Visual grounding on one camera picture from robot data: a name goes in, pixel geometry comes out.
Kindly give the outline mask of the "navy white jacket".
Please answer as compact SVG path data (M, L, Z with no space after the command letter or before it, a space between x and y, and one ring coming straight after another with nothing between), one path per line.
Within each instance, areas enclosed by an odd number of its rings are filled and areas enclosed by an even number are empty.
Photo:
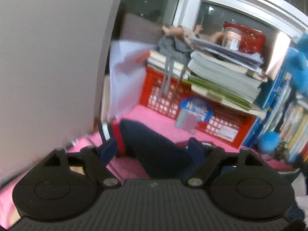
M187 180L195 171L187 141L174 143L144 124L122 119L108 126L110 137L117 141L118 154L138 160L153 179Z

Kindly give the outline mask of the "pink bunny towel mat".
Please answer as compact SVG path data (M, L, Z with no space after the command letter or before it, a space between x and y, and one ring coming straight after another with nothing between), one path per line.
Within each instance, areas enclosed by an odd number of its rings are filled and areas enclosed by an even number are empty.
M189 138L176 130L168 139ZM81 150L53 150L15 184L20 218L10 229L306 230L291 182L250 149L224 152L205 187L150 178L137 159L117 153L107 168L121 185L103 188L86 174Z

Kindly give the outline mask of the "red plastic crate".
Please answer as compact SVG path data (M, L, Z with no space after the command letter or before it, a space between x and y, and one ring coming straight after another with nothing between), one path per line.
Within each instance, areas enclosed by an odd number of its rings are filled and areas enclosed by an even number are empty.
M146 68L146 78L141 92L140 105L163 116L176 120L185 109L199 118L196 130L223 141L235 148L240 147L249 134L256 116L224 106L203 98L191 90L191 85L182 82L173 98L177 79L172 78L169 92L159 96L163 73Z

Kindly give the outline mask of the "stack of books and papers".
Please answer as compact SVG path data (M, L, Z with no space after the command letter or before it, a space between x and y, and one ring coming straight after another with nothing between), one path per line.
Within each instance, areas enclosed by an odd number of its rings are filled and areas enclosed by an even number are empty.
M164 73L166 57L158 52L157 46L149 52L147 61L150 67ZM182 67L175 61L172 76L179 78ZM255 103L263 80L257 73L250 76L249 70L242 66L192 50L182 80L192 84L193 91L206 98L260 118L265 117L265 110Z

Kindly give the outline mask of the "row of colourful books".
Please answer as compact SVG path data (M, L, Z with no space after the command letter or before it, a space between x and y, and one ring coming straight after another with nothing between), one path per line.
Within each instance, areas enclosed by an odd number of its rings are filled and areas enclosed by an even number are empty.
M265 117L258 117L242 145L256 147L262 154L274 154L281 142L282 127L287 109L293 105L295 90L290 85L291 75L280 71L275 81L269 80L262 85L261 97L265 99L263 107Z

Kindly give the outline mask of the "white paper bag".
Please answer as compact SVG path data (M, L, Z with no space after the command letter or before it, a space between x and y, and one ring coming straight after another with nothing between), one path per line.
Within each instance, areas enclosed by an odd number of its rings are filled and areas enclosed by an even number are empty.
M131 110L139 103L146 78L146 57L154 44L129 40L112 41L110 46L110 105L108 119Z

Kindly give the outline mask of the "blue plush toy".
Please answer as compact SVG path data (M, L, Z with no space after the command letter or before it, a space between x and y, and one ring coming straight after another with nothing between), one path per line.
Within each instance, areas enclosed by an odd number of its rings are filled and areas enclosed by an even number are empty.
M294 48L288 48L282 68L291 74L291 86L307 96L307 31L300 36Z

